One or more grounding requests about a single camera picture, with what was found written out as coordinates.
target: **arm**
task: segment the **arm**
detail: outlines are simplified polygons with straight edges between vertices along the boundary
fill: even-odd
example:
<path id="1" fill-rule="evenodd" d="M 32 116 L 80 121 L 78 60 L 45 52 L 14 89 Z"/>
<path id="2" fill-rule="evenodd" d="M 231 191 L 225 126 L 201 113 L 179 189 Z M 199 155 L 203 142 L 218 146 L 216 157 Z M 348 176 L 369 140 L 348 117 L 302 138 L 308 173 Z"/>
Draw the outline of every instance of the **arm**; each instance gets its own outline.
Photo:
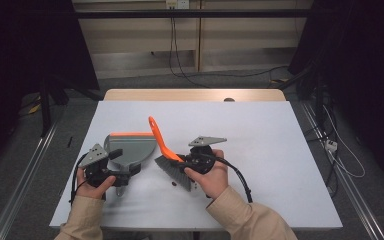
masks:
<path id="1" fill-rule="evenodd" d="M 82 169 L 77 171 L 77 193 L 71 207 L 67 223 L 61 225 L 57 240 L 68 239 L 102 239 L 101 223 L 104 201 L 101 200 L 105 191 L 115 181 L 114 176 L 108 177 L 98 188 L 85 182 Z"/>
<path id="2" fill-rule="evenodd" d="M 221 150 L 213 152 L 223 158 Z M 185 173 L 213 199 L 207 211 L 230 233 L 232 239 L 296 239 L 278 213 L 258 203 L 246 203 L 228 185 L 227 166 L 224 164 L 216 162 L 205 175 L 189 168 L 185 169 Z"/>

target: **orange handle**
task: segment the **orange handle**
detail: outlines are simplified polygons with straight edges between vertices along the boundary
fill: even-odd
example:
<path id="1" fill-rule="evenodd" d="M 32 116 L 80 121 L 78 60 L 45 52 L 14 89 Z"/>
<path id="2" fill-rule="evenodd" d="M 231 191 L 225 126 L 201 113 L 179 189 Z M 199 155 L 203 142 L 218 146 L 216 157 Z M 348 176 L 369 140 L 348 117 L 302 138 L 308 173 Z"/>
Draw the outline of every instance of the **orange handle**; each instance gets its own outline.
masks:
<path id="1" fill-rule="evenodd" d="M 183 162 L 183 160 L 179 156 L 177 156 L 177 154 L 171 151 L 164 144 L 163 136 L 161 135 L 160 129 L 158 128 L 157 122 L 155 122 L 154 118 L 149 116 L 148 120 L 149 120 L 149 126 L 151 126 L 152 133 L 154 134 L 154 137 L 157 140 L 158 146 L 160 147 L 161 153 L 164 155 L 164 157 L 171 160 L 177 160 L 179 162 Z"/>

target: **white table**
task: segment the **white table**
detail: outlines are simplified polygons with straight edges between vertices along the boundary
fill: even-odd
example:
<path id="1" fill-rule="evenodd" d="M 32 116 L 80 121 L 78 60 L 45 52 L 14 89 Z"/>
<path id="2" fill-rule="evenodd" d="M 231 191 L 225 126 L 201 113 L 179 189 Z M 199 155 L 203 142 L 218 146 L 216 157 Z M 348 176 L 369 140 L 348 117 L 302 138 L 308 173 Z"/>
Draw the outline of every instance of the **white table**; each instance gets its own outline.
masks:
<path id="1" fill-rule="evenodd" d="M 95 143 L 103 144 L 111 132 L 150 131 L 153 116 L 166 145 L 181 154 L 198 137 L 225 137 L 213 145 L 245 176 L 254 202 L 278 211 L 294 229 L 342 227 L 322 177 L 286 101 L 274 102 L 100 102 L 79 153 Z M 101 226 L 139 231 L 212 231 L 221 226 L 205 211 L 210 199 L 199 188 L 187 192 L 173 186 L 170 177 L 154 159 L 157 147 L 132 177 L 120 198 L 107 192 Z M 230 184 L 245 198 L 244 189 L 233 171 Z M 71 177 L 50 223 L 66 222 L 70 204 Z"/>

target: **beige sleeve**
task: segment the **beige sleeve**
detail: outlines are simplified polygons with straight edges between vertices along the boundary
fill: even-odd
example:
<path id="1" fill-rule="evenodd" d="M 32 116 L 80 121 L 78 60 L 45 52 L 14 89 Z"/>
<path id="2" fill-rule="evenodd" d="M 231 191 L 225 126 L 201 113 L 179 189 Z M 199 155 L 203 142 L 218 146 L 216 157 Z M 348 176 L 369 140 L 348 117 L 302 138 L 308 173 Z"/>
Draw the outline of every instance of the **beige sleeve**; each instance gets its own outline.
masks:
<path id="1" fill-rule="evenodd" d="M 67 223 L 61 225 L 56 240 L 103 239 L 101 217 L 104 201 L 76 196 Z"/>
<path id="2" fill-rule="evenodd" d="M 292 229 L 274 210 L 258 203 L 246 203 L 228 187 L 207 211 L 235 239 L 297 239 Z"/>

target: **gray bracket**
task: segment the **gray bracket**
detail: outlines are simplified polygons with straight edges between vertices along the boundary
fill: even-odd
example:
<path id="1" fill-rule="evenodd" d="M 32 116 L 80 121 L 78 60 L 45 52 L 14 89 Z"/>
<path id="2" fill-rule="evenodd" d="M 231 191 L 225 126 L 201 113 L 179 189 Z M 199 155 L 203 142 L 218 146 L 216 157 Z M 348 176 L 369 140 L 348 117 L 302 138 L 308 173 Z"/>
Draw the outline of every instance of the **gray bracket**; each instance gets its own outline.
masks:
<path id="1" fill-rule="evenodd" d="M 202 146 L 208 146 L 215 143 L 221 143 L 226 142 L 226 138 L 216 138 L 216 137 L 203 137 L 199 136 L 195 140 L 189 143 L 189 146 L 191 147 L 202 147 Z"/>
<path id="2" fill-rule="evenodd" d="M 86 167 L 92 163 L 98 162 L 104 158 L 108 157 L 107 151 L 101 147 L 98 143 L 93 146 L 88 152 L 88 154 L 83 158 L 79 167 Z"/>

